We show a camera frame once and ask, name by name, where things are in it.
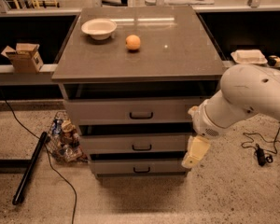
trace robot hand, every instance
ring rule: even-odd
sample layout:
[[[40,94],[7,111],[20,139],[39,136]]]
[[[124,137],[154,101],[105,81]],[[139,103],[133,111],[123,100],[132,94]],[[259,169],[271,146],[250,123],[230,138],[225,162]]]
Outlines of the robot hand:
[[[198,136],[189,140],[189,152],[182,163],[186,168],[203,158],[210,147],[205,144],[208,139],[221,136],[232,124],[258,113],[280,120],[279,70],[253,64],[234,65],[223,74],[220,87],[211,99],[189,111]]]

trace cabinet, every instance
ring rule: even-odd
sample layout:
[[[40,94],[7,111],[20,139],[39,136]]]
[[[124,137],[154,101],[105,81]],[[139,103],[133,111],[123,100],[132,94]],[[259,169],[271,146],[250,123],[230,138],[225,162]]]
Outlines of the cabinet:
[[[114,20],[114,38],[82,34],[94,18]],[[137,52],[125,48],[130,34]],[[185,175],[188,110],[216,92],[222,67],[191,7],[94,7],[82,10],[52,79],[97,177]]]

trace cardboard box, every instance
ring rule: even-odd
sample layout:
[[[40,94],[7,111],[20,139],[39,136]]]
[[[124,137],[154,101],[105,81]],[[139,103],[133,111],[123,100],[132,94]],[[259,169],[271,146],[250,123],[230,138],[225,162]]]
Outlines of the cardboard box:
[[[37,73],[44,64],[38,44],[18,43],[16,49],[7,46],[1,54],[11,61],[16,73]]]

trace drawer handle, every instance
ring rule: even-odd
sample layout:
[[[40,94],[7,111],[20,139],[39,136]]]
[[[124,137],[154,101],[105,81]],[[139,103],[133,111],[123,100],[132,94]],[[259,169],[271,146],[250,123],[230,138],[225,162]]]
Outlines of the drawer handle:
[[[133,172],[136,174],[145,174],[150,172],[150,167],[147,169],[136,169],[135,167],[133,168]]]
[[[130,119],[152,119],[153,112],[130,112]]]
[[[150,151],[152,149],[152,145],[149,145],[148,148],[138,148],[135,145],[132,145],[133,151]]]

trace power cord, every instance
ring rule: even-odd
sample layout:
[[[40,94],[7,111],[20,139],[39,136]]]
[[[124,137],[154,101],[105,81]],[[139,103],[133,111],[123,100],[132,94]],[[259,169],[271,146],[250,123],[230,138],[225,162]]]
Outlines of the power cord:
[[[277,150],[277,147],[276,147],[276,143],[280,143],[279,140],[277,140],[277,137],[278,135],[280,134],[280,126],[278,128],[278,131],[277,131],[277,134],[274,138],[273,141],[267,141],[260,133],[243,133],[243,135],[245,137],[247,137],[249,139],[249,141],[245,141],[241,144],[242,148],[254,148],[255,149],[255,152],[254,152],[254,155],[257,156],[258,158],[258,162],[259,162],[259,165],[260,166],[263,166],[266,162],[268,163],[272,163],[273,162],[273,155],[277,155],[278,153],[278,150]],[[247,146],[246,144],[253,144],[255,142],[255,140],[251,137],[253,135],[258,135],[260,136],[260,138],[265,142],[265,143],[271,143],[273,144],[273,149],[274,151],[272,150],[268,150],[268,149],[263,149],[259,146],[259,144],[256,144],[255,146]]]
[[[10,111],[11,111],[11,113],[12,113],[14,119],[20,124],[20,126],[22,126],[22,128],[24,128],[27,132],[29,132],[31,135],[33,135],[33,136],[36,137],[37,139],[39,139],[39,137],[38,137],[36,134],[34,134],[33,132],[31,132],[26,126],[24,126],[24,125],[18,120],[18,118],[17,118],[17,116],[16,116],[16,114],[15,114],[13,108],[11,107],[11,105],[9,104],[9,102],[7,101],[6,96],[4,95],[4,93],[3,93],[3,91],[2,91],[1,88],[0,88],[0,93],[1,93],[1,95],[2,95],[2,98],[3,98],[4,102],[5,102],[5,103],[7,104],[7,106],[9,107],[9,109],[10,109]],[[75,202],[74,202],[73,215],[72,215],[72,224],[73,224],[73,223],[74,223],[74,220],[75,220],[75,213],[76,213],[76,208],[77,208],[77,192],[76,192],[74,186],[73,186],[65,177],[63,177],[63,176],[52,166],[52,163],[51,163],[51,161],[50,161],[49,150],[48,150],[47,144],[45,144],[45,148],[46,148],[47,155],[48,155],[48,158],[49,158],[49,166],[50,166],[50,168],[51,168],[54,172],[56,172],[56,173],[60,176],[60,178],[62,178],[62,179],[72,188],[73,192],[75,193]]]

